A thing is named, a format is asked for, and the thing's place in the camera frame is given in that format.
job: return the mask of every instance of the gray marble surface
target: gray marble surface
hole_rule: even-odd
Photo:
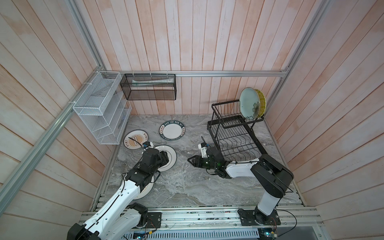
[[[222,179],[211,176],[204,169],[193,167],[187,158],[200,155],[197,145],[202,142],[213,144],[207,130],[211,115],[141,115],[130,116],[124,136],[136,129],[145,130],[149,140],[158,145],[169,145],[175,149],[177,161],[173,168],[162,172],[152,191],[137,200],[147,207],[207,206],[207,205],[256,205],[264,193],[264,188],[250,177]],[[185,134],[176,141],[166,141],[159,135],[159,127],[168,120],[178,120],[185,125]],[[265,127],[257,122],[253,127],[256,137],[273,158],[282,162],[278,151]],[[112,169],[106,194],[114,194],[120,186],[121,173],[130,170],[141,157],[141,150],[128,150],[121,143],[117,159]],[[298,194],[287,193],[280,204],[301,204]]]

